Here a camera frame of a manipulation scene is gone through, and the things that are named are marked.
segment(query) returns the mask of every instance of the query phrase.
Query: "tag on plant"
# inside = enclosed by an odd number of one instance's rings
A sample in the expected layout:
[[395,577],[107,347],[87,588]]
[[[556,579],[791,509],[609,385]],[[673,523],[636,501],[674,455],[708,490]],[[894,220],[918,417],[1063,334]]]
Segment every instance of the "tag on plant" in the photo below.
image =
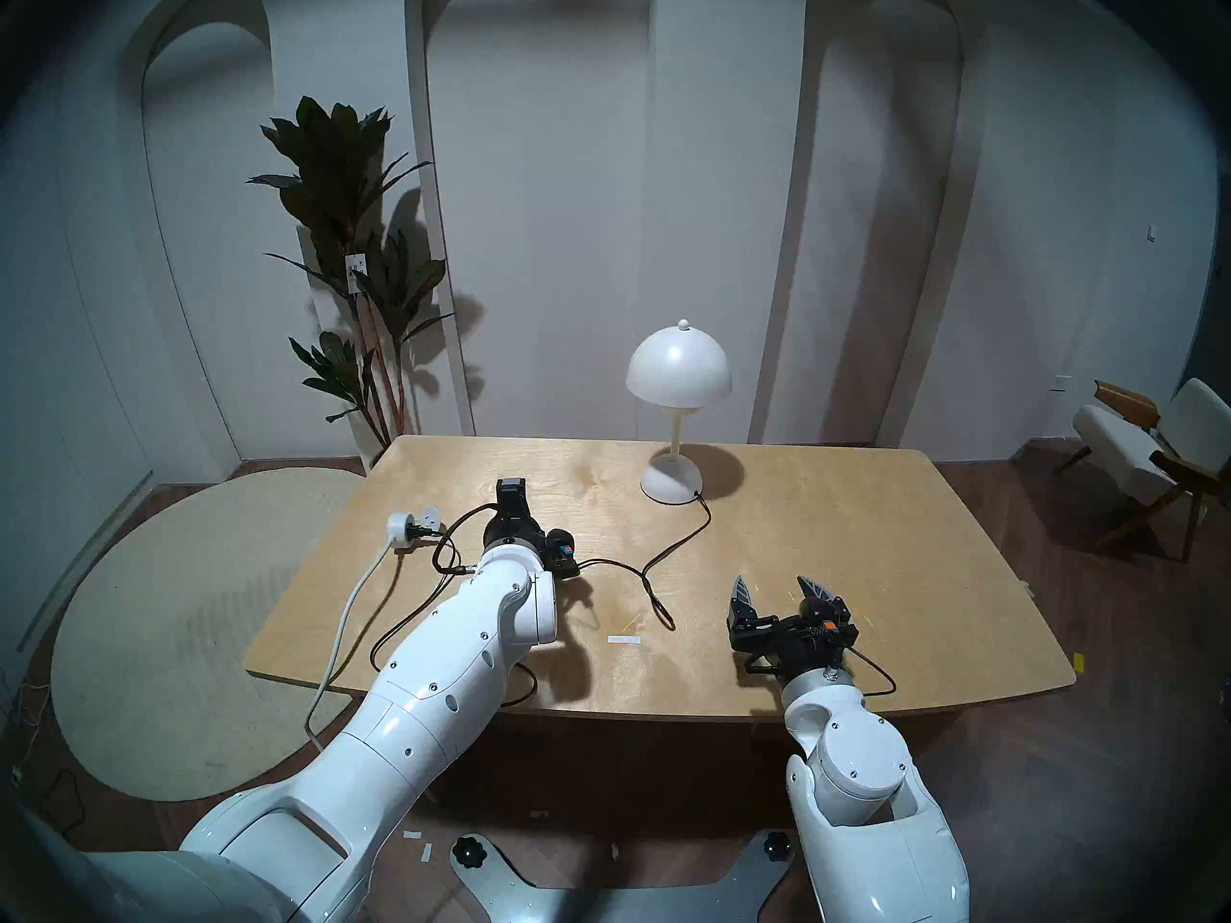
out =
[[355,272],[366,274],[368,272],[368,256],[364,254],[348,254],[346,255],[346,289],[352,294],[363,293],[359,287],[359,279],[355,276]]

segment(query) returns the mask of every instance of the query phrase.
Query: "lamp base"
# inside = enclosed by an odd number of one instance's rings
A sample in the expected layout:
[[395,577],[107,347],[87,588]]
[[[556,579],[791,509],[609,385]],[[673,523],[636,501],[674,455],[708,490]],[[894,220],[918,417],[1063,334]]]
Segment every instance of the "lamp base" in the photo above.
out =
[[641,491],[665,506],[683,506],[700,492],[700,470],[682,453],[655,457],[641,474]]

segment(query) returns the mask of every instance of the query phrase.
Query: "white cushioned chair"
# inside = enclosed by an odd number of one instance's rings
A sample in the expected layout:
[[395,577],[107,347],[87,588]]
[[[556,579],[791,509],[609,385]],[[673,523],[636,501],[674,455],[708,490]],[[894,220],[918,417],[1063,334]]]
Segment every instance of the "white cushioned chair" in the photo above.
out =
[[1204,497],[1231,481],[1231,407],[1197,378],[1161,411],[1149,396],[1102,380],[1094,382],[1094,399],[1110,410],[1091,404],[1077,411],[1073,428],[1085,446],[1056,474],[1093,454],[1120,491],[1145,507],[1096,544],[1105,546],[1128,535],[1187,495],[1192,496],[1187,562]]

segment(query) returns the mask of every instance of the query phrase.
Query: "plant stem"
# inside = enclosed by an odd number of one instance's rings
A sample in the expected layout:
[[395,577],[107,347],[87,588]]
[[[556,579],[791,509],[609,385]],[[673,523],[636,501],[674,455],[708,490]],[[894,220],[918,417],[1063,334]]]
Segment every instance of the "plant stem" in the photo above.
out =
[[[398,433],[401,433],[403,432],[401,416],[398,412],[398,401],[393,396],[393,384],[389,382],[389,368],[385,366],[385,362],[384,362],[384,345],[380,343],[380,330],[377,327],[375,314],[372,313],[372,299],[367,294],[363,294],[362,298],[363,298],[363,300],[361,302],[361,306],[364,308],[368,311],[368,322],[372,325],[372,337],[373,337],[372,345],[373,345],[373,347],[375,347],[375,351],[377,351],[377,363],[380,366],[380,383],[384,384],[385,396],[389,399],[389,409],[393,411],[393,425],[394,425],[394,428],[398,431]],[[377,398],[377,407],[378,409],[380,407],[380,398],[379,396]],[[384,421],[384,416],[383,416],[384,410],[380,410],[380,412],[382,412],[382,417],[380,418],[382,418],[382,422],[383,422]]]
[[380,434],[380,431],[377,430],[377,425],[374,422],[372,422],[372,414],[368,411],[368,407],[361,406],[359,407],[359,412],[363,415],[363,418],[368,421],[368,428],[372,431],[372,436],[374,436],[377,438],[377,442],[380,444],[380,448],[382,449],[388,449],[389,448],[389,433],[388,433],[388,431],[385,431],[384,436]]
[[393,368],[398,373],[398,416],[400,417],[400,423],[398,432],[406,432],[406,384],[401,375],[401,343],[394,341],[393,345]]
[[[359,363],[363,363],[363,361],[367,359],[368,350],[369,348],[368,348],[367,337],[363,336],[363,316],[359,313],[359,303],[358,303],[358,300],[356,300],[353,298],[351,299],[351,313],[355,315],[355,336],[356,336],[356,340],[358,341]],[[379,342],[380,342],[380,338],[377,337],[377,343],[379,345]],[[375,358],[380,359],[380,348],[379,348],[379,346],[375,347],[375,351],[377,351],[377,357]],[[384,410],[380,409],[380,396],[379,395],[375,396],[375,401],[377,401],[377,420],[380,421],[380,431],[384,432],[384,439],[382,442],[385,446],[389,446],[393,442],[393,438],[389,436],[389,427],[385,426]],[[368,412],[367,407],[364,407],[363,415],[368,418],[368,425],[372,427],[372,432],[377,433],[377,439],[380,439],[380,432],[377,430],[375,423],[372,422],[372,416]]]

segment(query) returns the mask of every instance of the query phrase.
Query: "beige rug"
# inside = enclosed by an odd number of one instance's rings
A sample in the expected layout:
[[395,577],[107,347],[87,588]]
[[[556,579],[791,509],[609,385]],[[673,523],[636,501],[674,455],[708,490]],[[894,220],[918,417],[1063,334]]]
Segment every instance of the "beige rug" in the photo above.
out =
[[[220,482],[103,556],[73,597],[52,657],[55,719],[86,770],[137,797],[193,800],[259,777],[307,742],[311,689],[254,678],[241,662],[359,482],[335,469]],[[315,730],[350,700],[326,692]]]

